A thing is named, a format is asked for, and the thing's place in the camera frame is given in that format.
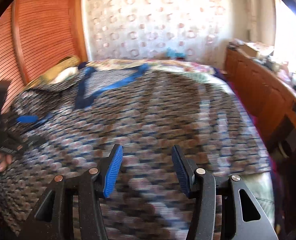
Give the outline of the person's left hand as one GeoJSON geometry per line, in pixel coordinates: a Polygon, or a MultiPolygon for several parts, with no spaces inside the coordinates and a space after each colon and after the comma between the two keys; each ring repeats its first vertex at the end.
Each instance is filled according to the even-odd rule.
{"type": "Polygon", "coordinates": [[[0,172],[3,172],[12,163],[11,155],[4,155],[0,153],[0,172]]]}

